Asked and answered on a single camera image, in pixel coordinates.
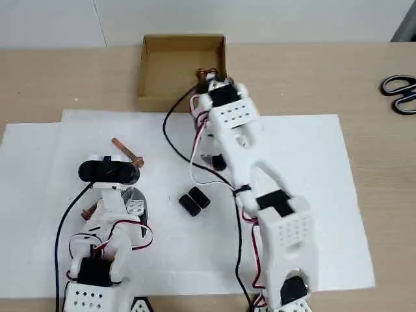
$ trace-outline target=white wire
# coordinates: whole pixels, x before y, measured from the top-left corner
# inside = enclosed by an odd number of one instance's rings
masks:
[[[200,95],[199,94],[194,94],[193,96],[190,97],[189,99],[189,107],[190,107],[190,114],[192,115],[192,117],[196,118],[195,116],[195,106],[194,106],[194,99],[198,98]]]
[[[231,185],[228,185],[227,183],[225,183],[223,181],[218,181],[217,180],[217,181],[210,181],[210,182],[199,182],[194,177],[194,172],[192,171],[194,166],[192,164],[194,162],[194,158],[195,158],[195,155],[196,155],[196,150],[198,149],[198,145],[200,143],[201,136],[202,136],[203,130],[205,129],[206,123],[207,123],[206,121],[203,122],[200,131],[196,134],[196,137],[195,137],[195,143],[194,143],[194,147],[193,147],[192,154],[190,156],[190,162],[189,162],[189,176],[190,176],[192,182],[194,182],[196,185],[212,185],[212,184],[220,183],[220,184],[226,185],[231,190],[234,190],[234,188]]]
[[[77,233],[74,234],[70,237],[70,241],[68,242],[68,249],[70,252],[70,255],[72,255],[72,249],[71,249],[71,241],[74,237],[78,237],[78,236],[82,236],[82,237],[88,237],[89,239],[96,239],[98,241],[98,244],[96,245],[100,245],[101,244],[101,239],[99,239],[97,236],[94,236],[92,234],[88,234],[88,233]]]

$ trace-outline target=white wall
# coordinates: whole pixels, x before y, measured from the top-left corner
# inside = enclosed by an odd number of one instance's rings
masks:
[[[0,47],[113,46],[189,32],[233,43],[387,42],[413,0],[95,2],[99,19],[93,0],[0,0]]]

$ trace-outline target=black wire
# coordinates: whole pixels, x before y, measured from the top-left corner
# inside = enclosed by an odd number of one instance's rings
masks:
[[[169,116],[175,111],[176,107],[178,107],[178,105],[191,93],[195,90],[196,86],[193,86],[191,89],[189,89],[185,94],[183,94],[183,96],[181,96],[176,103],[170,108],[170,110],[168,111],[168,113],[166,114],[164,120],[163,120],[163,126],[162,126],[162,130],[163,130],[163,135],[166,139],[166,141],[168,141],[169,145],[172,147],[172,149],[184,160],[187,161],[188,163],[190,162],[190,159],[187,158],[186,156],[184,156],[170,141],[167,133],[166,133],[166,124],[167,121],[169,119]],[[229,186],[231,186],[231,183],[228,182],[228,180],[226,178],[224,178],[221,174],[219,174],[218,172],[202,166],[200,164],[196,164],[195,162],[192,163],[193,166],[208,171],[209,173],[213,174],[214,176],[216,176],[217,178],[221,179],[221,181],[223,181],[224,183],[228,184]],[[238,232],[239,232],[239,250],[238,250],[238,254],[237,254],[237,262],[235,264],[235,277],[237,278],[237,281],[247,299],[248,302],[248,306],[250,308],[250,311],[252,311],[252,301],[250,300],[250,296],[248,295],[248,292],[246,290],[246,287],[244,286],[241,278],[240,278],[240,274],[239,274],[239,268],[240,268],[240,262],[241,262],[241,253],[242,253],[242,230],[241,230],[241,219],[240,219],[240,214],[239,214],[239,206],[237,205],[237,202],[235,201],[235,213],[237,215],[237,228],[238,228]]]
[[[241,231],[241,219],[240,219],[240,213],[239,213],[239,206],[237,205],[237,201],[234,198],[235,202],[235,214],[237,217],[237,227],[239,230],[239,252],[237,254],[237,262],[235,263],[235,277],[237,278],[238,283],[240,284],[240,287],[247,299],[248,306],[250,308],[250,311],[252,310],[252,301],[250,300],[250,296],[247,293],[246,287],[244,286],[242,280],[240,279],[239,274],[239,268],[240,268],[240,262],[241,262],[241,252],[242,252],[242,231]]]
[[[197,85],[195,85],[195,86],[193,86],[191,89],[189,89],[185,94],[183,94],[183,96],[181,96],[177,101],[176,101],[176,103],[174,104],[174,106],[172,106],[171,108],[170,108],[170,110],[168,111],[168,113],[166,114],[166,116],[164,117],[164,120],[163,120],[163,125],[162,125],[162,131],[163,131],[163,135],[164,135],[164,137],[165,137],[165,139],[166,139],[166,141],[168,141],[168,143],[169,143],[169,145],[170,145],[170,147],[184,160],[184,161],[186,161],[186,162],[190,162],[190,159],[189,158],[187,158],[186,156],[184,156],[174,145],[173,145],[173,143],[170,141],[170,139],[169,139],[169,136],[168,136],[168,134],[166,133],[166,124],[167,124],[167,122],[168,122],[168,119],[169,119],[169,117],[170,117],[170,115],[172,115],[172,113],[174,112],[174,110],[176,109],[176,107],[183,101],[183,99],[185,99],[190,93],[192,93],[194,90],[195,90],[195,88],[197,87]],[[202,166],[202,165],[200,165],[200,164],[197,164],[197,163],[195,163],[195,162],[193,162],[192,163],[192,165],[193,166],[195,166],[196,168],[199,168],[199,169],[202,169],[202,170],[205,170],[205,171],[208,171],[209,173],[211,173],[211,174],[213,174],[214,176],[216,176],[217,178],[219,178],[219,179],[221,179],[221,181],[223,181],[224,183],[226,183],[226,184],[228,184],[229,186],[231,186],[231,184],[227,181],[227,179],[226,178],[224,178],[222,175],[220,175],[218,172],[216,172],[216,171],[214,171],[214,170],[212,170],[212,169],[210,169],[210,168],[208,168],[208,167],[205,167],[205,166]]]
[[[61,309],[61,312],[64,312],[64,306],[65,306],[65,301],[66,301],[66,289],[68,288],[68,284],[69,284],[69,282],[67,282],[66,285],[65,285],[65,289],[64,289],[64,300],[62,301],[62,309]]]
[[[59,235],[62,229],[62,225],[66,219],[66,216],[70,212],[71,208],[78,202],[78,200],[83,197],[83,195],[92,187],[94,182],[90,182],[79,194],[78,196],[70,203],[68,208],[65,210],[62,218],[60,219],[57,237],[55,238],[55,251],[54,251],[54,262],[55,262],[55,312],[59,312],[59,266],[58,266],[58,247],[59,247]]]

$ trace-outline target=cardboard box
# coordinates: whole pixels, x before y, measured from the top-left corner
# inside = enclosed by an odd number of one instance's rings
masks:
[[[226,72],[225,37],[202,35],[147,35],[143,39],[138,75],[138,109],[166,112],[198,79],[198,68]],[[176,112],[189,111],[189,98]]]

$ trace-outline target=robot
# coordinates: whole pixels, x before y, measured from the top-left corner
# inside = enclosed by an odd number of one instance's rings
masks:
[[[202,159],[215,170],[230,171],[236,204],[248,215],[247,222],[259,226],[263,256],[257,261],[265,284],[255,287],[261,292],[253,309],[310,311],[306,298],[318,287],[312,210],[268,163],[268,151],[259,144],[259,113],[245,86],[221,78],[212,69],[198,70],[198,79],[196,95],[190,101],[197,130],[190,163],[205,131],[211,143]],[[275,190],[256,196],[255,167],[275,182]],[[83,181],[97,181],[93,187],[101,190],[102,200],[82,232],[71,238],[73,259],[68,277],[74,281],[67,287],[64,311],[84,311],[87,306],[89,311],[151,311],[142,299],[133,301],[124,275],[132,250],[148,246],[146,237],[152,234],[144,197],[126,187],[138,179],[135,167],[115,158],[95,158],[81,165],[79,175]]]

